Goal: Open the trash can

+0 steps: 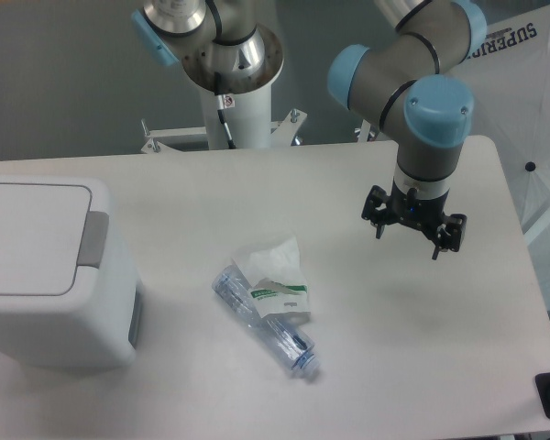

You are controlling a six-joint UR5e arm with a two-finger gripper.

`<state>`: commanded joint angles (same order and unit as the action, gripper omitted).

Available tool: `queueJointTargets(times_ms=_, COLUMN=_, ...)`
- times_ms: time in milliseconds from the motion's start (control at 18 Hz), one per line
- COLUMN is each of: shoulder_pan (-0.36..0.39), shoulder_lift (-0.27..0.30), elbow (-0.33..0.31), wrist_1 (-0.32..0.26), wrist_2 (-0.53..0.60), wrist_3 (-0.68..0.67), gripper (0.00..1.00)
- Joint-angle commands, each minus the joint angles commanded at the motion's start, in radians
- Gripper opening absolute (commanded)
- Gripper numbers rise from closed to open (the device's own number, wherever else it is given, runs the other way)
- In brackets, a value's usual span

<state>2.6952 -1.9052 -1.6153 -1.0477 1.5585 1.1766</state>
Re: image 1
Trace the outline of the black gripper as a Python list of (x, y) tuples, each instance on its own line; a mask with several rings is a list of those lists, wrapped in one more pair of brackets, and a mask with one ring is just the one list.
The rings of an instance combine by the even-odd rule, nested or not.
[(416, 181), (394, 177), (390, 196), (378, 185), (371, 187), (361, 218), (375, 228), (376, 239), (381, 239), (385, 226), (394, 224), (436, 231), (432, 260), (437, 260), (441, 252), (460, 250), (468, 220), (465, 214), (445, 214), (448, 193), (448, 179)]

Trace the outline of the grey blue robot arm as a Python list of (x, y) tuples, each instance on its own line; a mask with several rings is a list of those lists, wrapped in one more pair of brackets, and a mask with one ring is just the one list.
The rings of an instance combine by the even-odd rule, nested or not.
[[(447, 214), (449, 178), (469, 134), (474, 97), (448, 76), (486, 37), (470, 1), (380, 1), (397, 33), (384, 51), (343, 49), (327, 74), (330, 95), (398, 146), (392, 186), (373, 187), (362, 217), (378, 233), (399, 224), (436, 253), (458, 251), (467, 219)], [(283, 67), (278, 37), (252, 1), (147, 1), (131, 17), (158, 63), (180, 64), (197, 87), (211, 149), (274, 145), (271, 86)]]

